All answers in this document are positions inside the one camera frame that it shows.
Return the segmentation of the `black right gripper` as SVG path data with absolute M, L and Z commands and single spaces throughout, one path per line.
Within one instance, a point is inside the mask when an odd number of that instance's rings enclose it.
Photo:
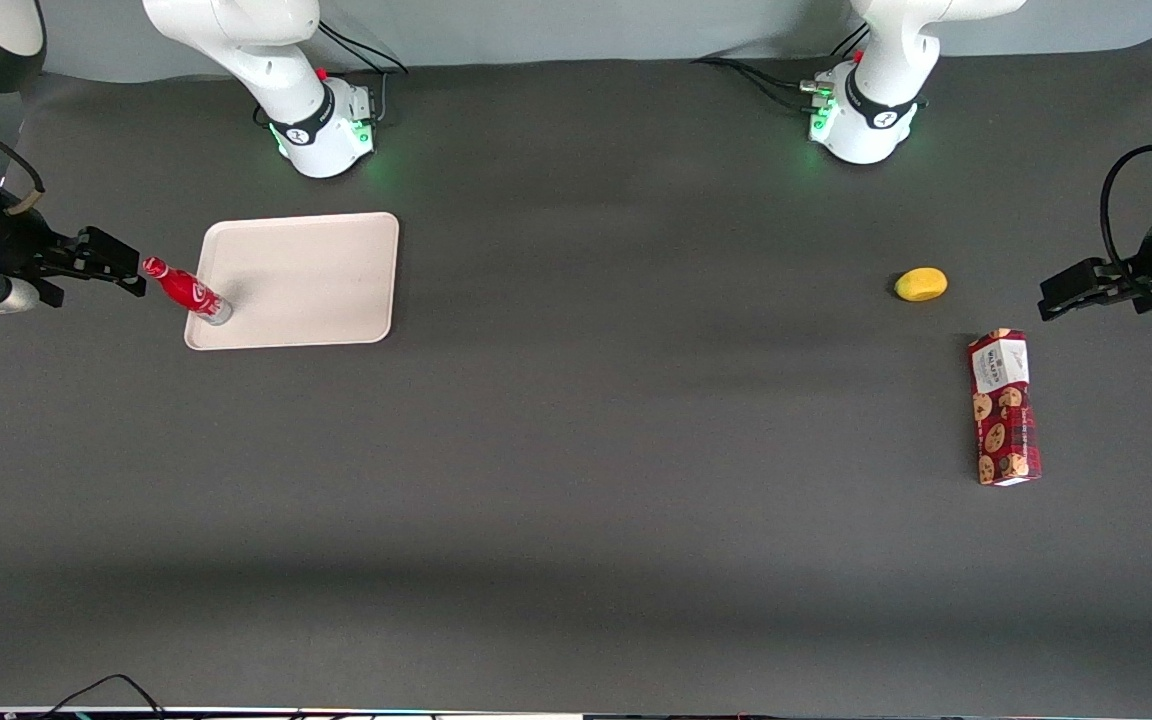
M 65 290 L 51 276 L 101 281 L 141 297 L 147 293 L 141 276 L 141 253 L 100 228 L 82 228 L 71 237 L 52 232 L 36 210 L 6 214 L 10 194 L 0 194 L 0 275 L 36 286 L 41 304 L 61 306 Z

